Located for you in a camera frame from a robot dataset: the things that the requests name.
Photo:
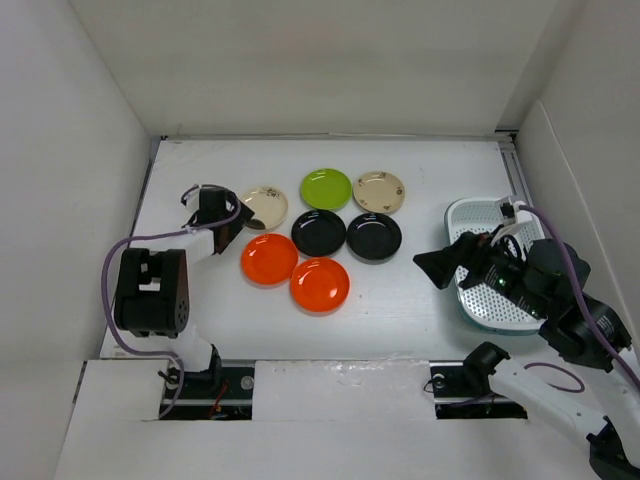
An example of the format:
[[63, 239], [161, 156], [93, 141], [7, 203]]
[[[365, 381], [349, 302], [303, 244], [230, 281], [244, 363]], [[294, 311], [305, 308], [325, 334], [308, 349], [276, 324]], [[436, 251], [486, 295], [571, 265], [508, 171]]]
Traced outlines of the cream plate with black brushstroke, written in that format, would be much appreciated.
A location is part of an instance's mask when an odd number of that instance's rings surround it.
[[254, 212], [247, 226], [257, 231], [270, 231], [278, 227], [287, 217], [288, 198], [274, 186], [249, 189], [241, 195], [242, 202]]

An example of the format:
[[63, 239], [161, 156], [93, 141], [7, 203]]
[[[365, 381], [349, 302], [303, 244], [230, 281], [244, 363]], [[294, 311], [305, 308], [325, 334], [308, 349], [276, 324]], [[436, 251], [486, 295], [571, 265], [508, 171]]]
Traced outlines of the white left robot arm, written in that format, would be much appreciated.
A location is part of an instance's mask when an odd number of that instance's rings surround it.
[[221, 358], [189, 322], [190, 270], [222, 254], [255, 213], [233, 191], [213, 184], [192, 186], [180, 203], [190, 217], [179, 230], [133, 236], [109, 252], [105, 269], [121, 255], [107, 321], [122, 350], [168, 359], [174, 365], [164, 376], [170, 385], [188, 383], [208, 397], [222, 387]]

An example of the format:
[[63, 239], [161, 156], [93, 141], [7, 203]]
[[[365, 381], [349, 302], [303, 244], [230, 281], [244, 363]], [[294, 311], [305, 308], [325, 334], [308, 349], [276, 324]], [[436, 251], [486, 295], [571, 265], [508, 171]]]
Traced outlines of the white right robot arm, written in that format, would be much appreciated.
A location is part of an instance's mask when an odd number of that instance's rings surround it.
[[438, 289], [464, 268], [461, 289], [486, 286], [541, 320], [539, 335], [581, 373], [601, 408], [579, 407], [491, 342], [463, 360], [465, 387], [514, 401], [586, 448], [599, 478], [638, 478], [639, 377], [621, 356], [632, 346], [631, 335], [611, 307], [584, 293], [590, 267], [572, 247], [540, 239], [521, 250], [510, 241], [497, 232], [465, 232], [453, 244], [417, 254], [413, 261]]

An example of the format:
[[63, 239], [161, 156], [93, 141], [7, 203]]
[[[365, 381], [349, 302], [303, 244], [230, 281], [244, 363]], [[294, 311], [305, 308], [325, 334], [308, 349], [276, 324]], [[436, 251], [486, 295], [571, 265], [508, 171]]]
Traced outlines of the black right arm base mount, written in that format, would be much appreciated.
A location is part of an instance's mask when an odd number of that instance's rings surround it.
[[519, 404], [472, 385], [461, 362], [430, 365], [430, 378], [423, 391], [432, 396], [438, 420], [485, 420], [528, 418]]

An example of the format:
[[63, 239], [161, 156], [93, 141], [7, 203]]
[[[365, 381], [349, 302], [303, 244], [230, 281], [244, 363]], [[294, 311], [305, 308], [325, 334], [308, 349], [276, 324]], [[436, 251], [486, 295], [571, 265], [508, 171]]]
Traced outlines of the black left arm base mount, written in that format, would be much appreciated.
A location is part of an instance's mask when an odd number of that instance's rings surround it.
[[163, 420], [249, 421], [254, 385], [252, 363], [223, 364], [218, 386], [188, 377], [175, 406]]

